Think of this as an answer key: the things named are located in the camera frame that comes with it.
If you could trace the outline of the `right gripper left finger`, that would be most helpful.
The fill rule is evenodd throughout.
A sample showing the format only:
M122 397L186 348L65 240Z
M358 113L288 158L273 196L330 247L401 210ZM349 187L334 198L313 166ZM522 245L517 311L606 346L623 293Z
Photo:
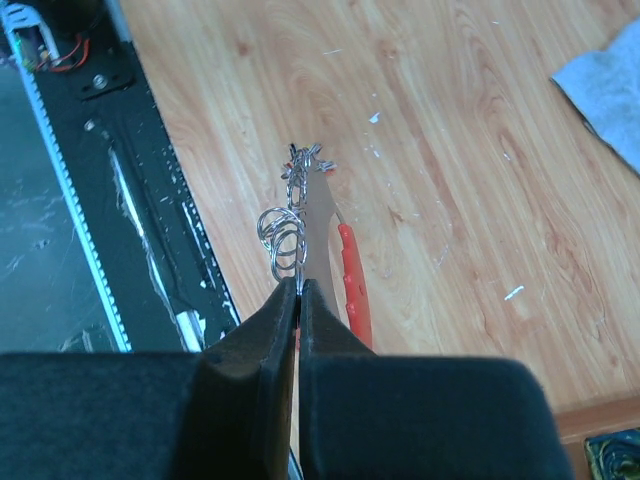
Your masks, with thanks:
M5 479L284 479L296 287L201 353L1 358Z

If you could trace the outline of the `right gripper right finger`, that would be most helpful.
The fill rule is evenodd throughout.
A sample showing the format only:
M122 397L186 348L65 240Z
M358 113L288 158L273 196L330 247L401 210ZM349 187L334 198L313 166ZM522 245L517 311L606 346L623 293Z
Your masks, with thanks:
M305 284L299 432L308 479L570 479L542 387L505 358L381 356Z

